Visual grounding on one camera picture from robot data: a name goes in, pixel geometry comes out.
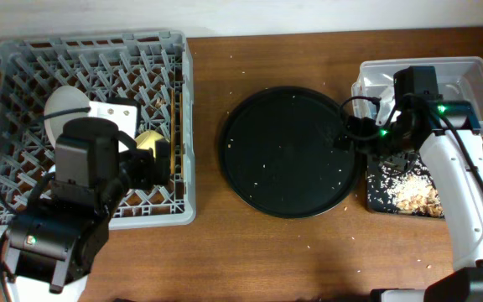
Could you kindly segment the yellow bowl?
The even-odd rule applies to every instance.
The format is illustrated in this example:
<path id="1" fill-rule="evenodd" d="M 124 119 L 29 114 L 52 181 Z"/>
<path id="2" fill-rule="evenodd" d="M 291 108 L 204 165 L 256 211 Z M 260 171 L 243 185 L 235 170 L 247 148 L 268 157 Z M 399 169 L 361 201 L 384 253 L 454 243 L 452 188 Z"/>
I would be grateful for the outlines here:
<path id="1" fill-rule="evenodd" d="M 148 130 L 139 134 L 135 138 L 137 150 L 134 152 L 137 156 L 150 154 L 154 158 L 167 158 L 169 155 L 169 141 L 160 133 L 154 130 Z"/>

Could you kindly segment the white plate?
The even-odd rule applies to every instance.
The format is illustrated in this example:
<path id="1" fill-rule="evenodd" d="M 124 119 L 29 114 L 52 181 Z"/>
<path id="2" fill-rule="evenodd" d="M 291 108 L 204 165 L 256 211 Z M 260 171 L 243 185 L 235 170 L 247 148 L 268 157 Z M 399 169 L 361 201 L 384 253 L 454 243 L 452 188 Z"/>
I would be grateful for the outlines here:
<path id="1" fill-rule="evenodd" d="M 86 108 L 89 106 L 90 99 L 85 93 L 73 86 L 61 86 L 48 98 L 44 106 L 44 116 L 47 117 L 52 113 Z M 56 140 L 63 133 L 63 127 L 68 121 L 80 117 L 86 117 L 87 114 L 88 112 L 75 112 L 46 119 L 44 121 L 44 128 L 51 145 L 55 147 Z"/>

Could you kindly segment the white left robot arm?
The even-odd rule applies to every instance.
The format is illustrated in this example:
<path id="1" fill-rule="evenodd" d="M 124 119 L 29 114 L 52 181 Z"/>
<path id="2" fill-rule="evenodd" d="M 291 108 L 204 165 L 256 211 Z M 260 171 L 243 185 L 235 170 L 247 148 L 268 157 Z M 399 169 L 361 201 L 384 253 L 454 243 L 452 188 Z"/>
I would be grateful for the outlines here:
<path id="1" fill-rule="evenodd" d="M 140 149 L 109 120 L 68 121 L 55 145 L 55 166 L 33 189 L 27 206 L 0 237 L 0 289 L 18 295 L 19 279 L 53 296 L 78 284 L 109 238 L 109 223 L 129 190 L 150 190 L 170 178 L 170 144 Z"/>

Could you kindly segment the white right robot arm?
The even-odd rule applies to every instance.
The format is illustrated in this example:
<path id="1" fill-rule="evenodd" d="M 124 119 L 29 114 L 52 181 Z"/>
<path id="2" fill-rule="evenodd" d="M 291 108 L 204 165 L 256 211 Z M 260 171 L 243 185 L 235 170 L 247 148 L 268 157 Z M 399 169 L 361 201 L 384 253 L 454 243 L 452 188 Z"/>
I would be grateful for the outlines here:
<path id="1" fill-rule="evenodd" d="M 374 289 L 372 301 L 483 301 L 483 138 L 468 101 L 446 101 L 433 66 L 393 76 L 395 104 L 384 124 L 338 107 L 337 147 L 384 160 L 418 154 L 444 211 L 454 271 L 426 289 Z"/>

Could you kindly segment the grey dishwasher rack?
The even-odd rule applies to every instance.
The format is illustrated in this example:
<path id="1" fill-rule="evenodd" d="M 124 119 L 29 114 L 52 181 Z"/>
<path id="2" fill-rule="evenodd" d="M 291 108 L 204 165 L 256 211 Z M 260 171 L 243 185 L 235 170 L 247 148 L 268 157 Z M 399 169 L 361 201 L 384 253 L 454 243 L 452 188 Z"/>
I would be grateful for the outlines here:
<path id="1" fill-rule="evenodd" d="M 179 31 L 89 37 L 15 39 L 0 43 L 0 236 L 13 211 L 55 164 L 46 130 L 34 125 L 50 95 L 73 86 L 96 102 L 125 97 L 139 103 L 137 134 L 154 130 L 170 142 L 175 95 L 175 173 L 167 185 L 130 190 L 113 230 L 186 225 L 195 219 L 193 60 Z M 180 176 L 179 93 L 183 92 L 184 178 Z"/>

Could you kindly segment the round black tray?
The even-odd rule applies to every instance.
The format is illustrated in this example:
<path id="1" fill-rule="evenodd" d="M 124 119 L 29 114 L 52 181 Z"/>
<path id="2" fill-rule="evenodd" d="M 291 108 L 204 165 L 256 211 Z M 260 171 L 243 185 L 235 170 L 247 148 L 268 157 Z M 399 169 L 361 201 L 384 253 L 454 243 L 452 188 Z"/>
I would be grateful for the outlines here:
<path id="1" fill-rule="evenodd" d="M 280 86 L 249 96 L 217 141 L 221 173 L 249 206 L 296 219 L 339 205 L 355 188 L 363 159 L 337 148 L 339 106 L 328 96 Z"/>

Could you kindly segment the clear plastic bin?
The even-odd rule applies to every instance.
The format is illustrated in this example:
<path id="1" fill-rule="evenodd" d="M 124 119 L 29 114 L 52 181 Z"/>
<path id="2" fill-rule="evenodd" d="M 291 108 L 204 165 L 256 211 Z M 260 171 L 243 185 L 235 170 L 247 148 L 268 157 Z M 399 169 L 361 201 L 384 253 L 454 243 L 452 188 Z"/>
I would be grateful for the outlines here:
<path id="1" fill-rule="evenodd" d="M 418 65 L 433 66 L 439 93 L 446 101 L 468 101 L 483 129 L 483 59 L 474 56 L 365 61 L 351 87 L 351 95 L 380 97 L 383 103 L 376 106 L 366 100 L 354 100 L 351 103 L 354 116 L 368 117 L 383 125 L 395 104 L 394 74 Z"/>

